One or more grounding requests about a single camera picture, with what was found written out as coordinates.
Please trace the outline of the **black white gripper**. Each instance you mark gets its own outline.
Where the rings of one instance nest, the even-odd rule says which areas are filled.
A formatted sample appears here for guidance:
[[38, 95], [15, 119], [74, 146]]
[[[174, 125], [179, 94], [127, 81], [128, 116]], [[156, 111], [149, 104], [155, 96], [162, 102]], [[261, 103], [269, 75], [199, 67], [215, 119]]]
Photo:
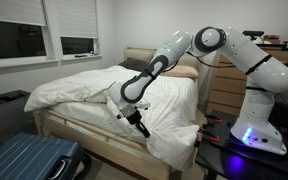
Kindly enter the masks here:
[[140, 131], [143, 133], [145, 138], [149, 138], [150, 133], [145, 127], [145, 125], [140, 122], [141, 121], [141, 114], [140, 109], [147, 110], [150, 107], [149, 103], [135, 103], [129, 104], [125, 108], [120, 109], [119, 113], [117, 114], [116, 118], [126, 118], [130, 124], [139, 124]]

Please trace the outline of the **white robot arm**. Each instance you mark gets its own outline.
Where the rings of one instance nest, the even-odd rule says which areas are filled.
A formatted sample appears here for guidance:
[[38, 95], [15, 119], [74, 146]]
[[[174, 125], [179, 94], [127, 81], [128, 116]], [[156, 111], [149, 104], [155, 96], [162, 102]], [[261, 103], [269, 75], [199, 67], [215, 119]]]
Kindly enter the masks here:
[[287, 148], [279, 131], [268, 122], [276, 93], [288, 92], [288, 67], [236, 29], [205, 27], [194, 36], [176, 32], [163, 42], [149, 65], [126, 82], [115, 82], [108, 94], [117, 105], [118, 118], [126, 118], [146, 137], [149, 131], [141, 122], [140, 103], [146, 88], [167, 68], [188, 53], [196, 58], [219, 51], [247, 76], [246, 93], [231, 134], [244, 145], [284, 155]]

